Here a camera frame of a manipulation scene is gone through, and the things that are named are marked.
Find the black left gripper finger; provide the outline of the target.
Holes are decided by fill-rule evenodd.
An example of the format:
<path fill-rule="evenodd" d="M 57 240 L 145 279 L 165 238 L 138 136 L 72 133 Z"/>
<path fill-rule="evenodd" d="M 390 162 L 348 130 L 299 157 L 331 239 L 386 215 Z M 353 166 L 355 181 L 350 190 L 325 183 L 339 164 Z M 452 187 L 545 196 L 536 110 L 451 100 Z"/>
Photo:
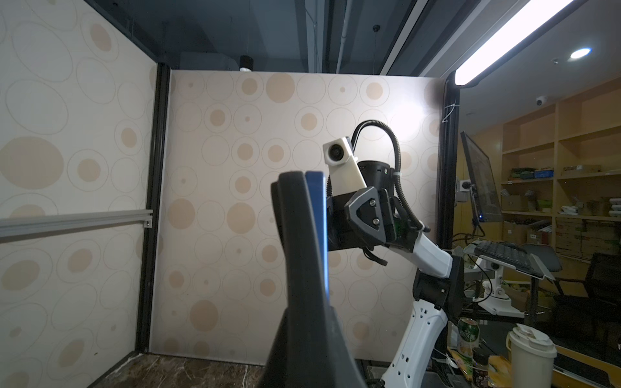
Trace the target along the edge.
<path fill-rule="evenodd" d="M 272 205 L 286 262 L 288 305 L 261 387 L 364 387 L 335 309 L 323 291 L 320 248 L 303 171 L 281 173 Z"/>

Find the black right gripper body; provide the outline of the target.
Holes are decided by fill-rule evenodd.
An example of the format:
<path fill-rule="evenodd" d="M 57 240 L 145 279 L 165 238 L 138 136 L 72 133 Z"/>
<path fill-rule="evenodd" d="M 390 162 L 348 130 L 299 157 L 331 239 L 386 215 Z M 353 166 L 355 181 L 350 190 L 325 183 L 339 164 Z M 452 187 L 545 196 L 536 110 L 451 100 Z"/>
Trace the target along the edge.
<path fill-rule="evenodd" d="M 383 246 L 410 252 L 417 229 L 398 197 L 368 187 L 327 199 L 328 250 Z"/>

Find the black smartphone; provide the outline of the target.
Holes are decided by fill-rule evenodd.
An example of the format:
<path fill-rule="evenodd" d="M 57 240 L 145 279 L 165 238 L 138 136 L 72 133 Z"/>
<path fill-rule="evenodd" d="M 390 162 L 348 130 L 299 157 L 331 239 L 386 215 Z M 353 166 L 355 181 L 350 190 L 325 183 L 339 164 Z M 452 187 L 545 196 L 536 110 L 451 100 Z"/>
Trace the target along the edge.
<path fill-rule="evenodd" d="M 323 277 L 323 291 L 326 298 L 330 297 L 328 274 L 328 222 L 327 222 L 327 178 L 322 171 L 307 171 L 305 173 L 310 195 L 315 229 L 320 248 L 320 269 Z"/>

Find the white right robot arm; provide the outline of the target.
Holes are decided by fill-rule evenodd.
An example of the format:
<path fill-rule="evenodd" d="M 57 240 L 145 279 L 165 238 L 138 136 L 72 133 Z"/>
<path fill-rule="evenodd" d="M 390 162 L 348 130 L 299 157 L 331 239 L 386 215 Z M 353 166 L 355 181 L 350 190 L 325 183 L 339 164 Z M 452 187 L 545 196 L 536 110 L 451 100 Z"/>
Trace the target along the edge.
<path fill-rule="evenodd" d="M 386 247 L 417 269 L 409 324 L 381 382 L 419 387 L 438 336 L 461 311 L 463 262 L 426 236 L 425 225 L 407 209 L 402 189 L 392 195 L 368 185 L 353 158 L 328 163 L 328 171 L 328 250 L 360 248 L 370 255 L 373 248 Z"/>

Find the black computer monitor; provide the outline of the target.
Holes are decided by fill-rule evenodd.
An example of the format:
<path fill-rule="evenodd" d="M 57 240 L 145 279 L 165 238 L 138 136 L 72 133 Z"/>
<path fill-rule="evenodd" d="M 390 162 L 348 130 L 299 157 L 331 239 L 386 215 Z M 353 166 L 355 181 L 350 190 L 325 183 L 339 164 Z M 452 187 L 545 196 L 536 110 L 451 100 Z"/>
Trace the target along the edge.
<path fill-rule="evenodd" d="M 490 159 L 465 132 L 460 135 L 471 182 L 470 194 L 475 224 L 502 222 L 501 203 Z"/>

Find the green drink can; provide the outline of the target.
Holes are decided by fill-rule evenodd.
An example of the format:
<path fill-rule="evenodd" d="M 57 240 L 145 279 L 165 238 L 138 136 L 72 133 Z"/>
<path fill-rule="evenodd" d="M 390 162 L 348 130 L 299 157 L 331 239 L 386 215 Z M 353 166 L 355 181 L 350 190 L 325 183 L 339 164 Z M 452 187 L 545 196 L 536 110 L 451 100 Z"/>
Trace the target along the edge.
<path fill-rule="evenodd" d="M 462 317 L 458 321 L 458 353 L 472 359 L 474 350 L 479 347 L 480 344 L 480 327 L 478 322 L 472 318 Z"/>

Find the black keyboard on stand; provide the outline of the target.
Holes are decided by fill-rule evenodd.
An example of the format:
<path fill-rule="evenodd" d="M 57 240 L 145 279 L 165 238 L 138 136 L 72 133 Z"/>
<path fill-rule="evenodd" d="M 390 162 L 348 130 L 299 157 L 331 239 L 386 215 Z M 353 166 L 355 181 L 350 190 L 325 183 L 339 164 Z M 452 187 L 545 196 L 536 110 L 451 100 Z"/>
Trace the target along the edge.
<path fill-rule="evenodd" d="M 539 280 L 556 279 L 537 255 L 509 242 L 477 240 L 470 243 L 464 252 Z"/>

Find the white lidded paper cup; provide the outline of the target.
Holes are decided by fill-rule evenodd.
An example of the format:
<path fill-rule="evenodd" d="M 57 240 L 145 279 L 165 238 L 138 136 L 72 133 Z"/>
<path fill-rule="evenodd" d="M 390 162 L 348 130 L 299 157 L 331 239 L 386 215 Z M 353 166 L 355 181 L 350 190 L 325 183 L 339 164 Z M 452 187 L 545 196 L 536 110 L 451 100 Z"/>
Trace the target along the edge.
<path fill-rule="evenodd" d="M 513 388 L 550 388 L 557 349 L 542 331 L 518 323 L 506 336 Z"/>

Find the bright ceiling light strip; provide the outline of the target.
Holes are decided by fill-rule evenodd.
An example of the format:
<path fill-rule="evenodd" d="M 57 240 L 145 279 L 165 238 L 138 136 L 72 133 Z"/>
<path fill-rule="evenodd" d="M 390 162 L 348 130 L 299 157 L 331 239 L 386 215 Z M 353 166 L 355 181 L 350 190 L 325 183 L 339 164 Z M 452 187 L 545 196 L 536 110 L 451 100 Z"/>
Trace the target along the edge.
<path fill-rule="evenodd" d="M 455 84 L 465 86 L 563 11 L 570 0 L 529 1 L 455 71 Z"/>

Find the black corner frame post right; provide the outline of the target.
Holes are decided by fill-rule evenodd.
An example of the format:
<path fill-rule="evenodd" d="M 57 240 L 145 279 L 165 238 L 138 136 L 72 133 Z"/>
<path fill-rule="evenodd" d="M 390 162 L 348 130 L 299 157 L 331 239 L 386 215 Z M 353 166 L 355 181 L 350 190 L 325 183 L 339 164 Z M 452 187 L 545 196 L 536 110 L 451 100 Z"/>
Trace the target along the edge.
<path fill-rule="evenodd" d="M 437 181 L 437 243 L 451 249 L 454 234 L 454 204 L 459 135 L 460 91 L 455 83 L 455 71 L 445 81 L 443 107 L 438 138 Z"/>

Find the black corner frame post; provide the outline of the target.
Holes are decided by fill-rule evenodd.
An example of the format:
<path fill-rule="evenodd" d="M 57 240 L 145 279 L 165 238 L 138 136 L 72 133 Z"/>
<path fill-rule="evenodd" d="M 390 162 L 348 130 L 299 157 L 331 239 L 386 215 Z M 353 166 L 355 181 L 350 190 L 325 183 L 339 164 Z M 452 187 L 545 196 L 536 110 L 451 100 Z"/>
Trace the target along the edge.
<path fill-rule="evenodd" d="M 146 205 L 147 210 L 150 211 L 151 222 L 149 226 L 144 228 L 141 284 L 137 311 L 135 350 L 140 353 L 150 352 L 170 87 L 171 68 L 164 63 L 159 63 L 155 78 L 155 101 L 147 176 Z"/>
<path fill-rule="evenodd" d="M 460 91 L 455 83 L 455 71 L 445 81 L 443 107 L 438 138 L 437 181 L 437 243 L 451 249 L 454 234 L 454 204 L 459 135 Z"/>

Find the black corner frame post left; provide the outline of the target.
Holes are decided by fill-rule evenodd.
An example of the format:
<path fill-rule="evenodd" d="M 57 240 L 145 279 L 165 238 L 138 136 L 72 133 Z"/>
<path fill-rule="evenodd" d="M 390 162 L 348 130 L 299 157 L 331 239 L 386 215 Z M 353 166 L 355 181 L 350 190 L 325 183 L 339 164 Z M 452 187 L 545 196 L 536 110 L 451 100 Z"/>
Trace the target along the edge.
<path fill-rule="evenodd" d="M 137 311 L 135 350 L 140 353 L 150 352 L 170 87 L 171 68 L 164 63 L 159 63 L 155 78 L 155 101 L 147 176 L 146 205 L 147 210 L 150 211 L 151 222 L 149 226 L 144 228 L 141 284 Z"/>

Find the wooden wall shelf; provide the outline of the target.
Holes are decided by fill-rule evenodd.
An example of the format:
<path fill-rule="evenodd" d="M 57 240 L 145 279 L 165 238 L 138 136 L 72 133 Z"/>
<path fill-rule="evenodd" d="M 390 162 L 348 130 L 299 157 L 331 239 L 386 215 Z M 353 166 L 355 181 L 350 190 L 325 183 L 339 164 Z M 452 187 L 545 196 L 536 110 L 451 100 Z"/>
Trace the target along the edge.
<path fill-rule="evenodd" d="M 619 79 L 504 124 L 501 206 L 559 255 L 620 253 Z"/>

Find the silver aluminium rail left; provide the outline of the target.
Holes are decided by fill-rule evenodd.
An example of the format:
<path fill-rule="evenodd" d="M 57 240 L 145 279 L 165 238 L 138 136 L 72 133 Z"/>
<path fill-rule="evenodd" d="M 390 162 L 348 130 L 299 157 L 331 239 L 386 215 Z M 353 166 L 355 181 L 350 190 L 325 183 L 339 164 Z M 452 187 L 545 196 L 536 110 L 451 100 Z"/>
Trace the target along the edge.
<path fill-rule="evenodd" d="M 32 218 L 8 218 L 1 220 L 1 242 L 35 239 L 56 234 L 91 231 L 136 223 L 151 228 L 152 221 L 152 210 L 125 210 Z"/>

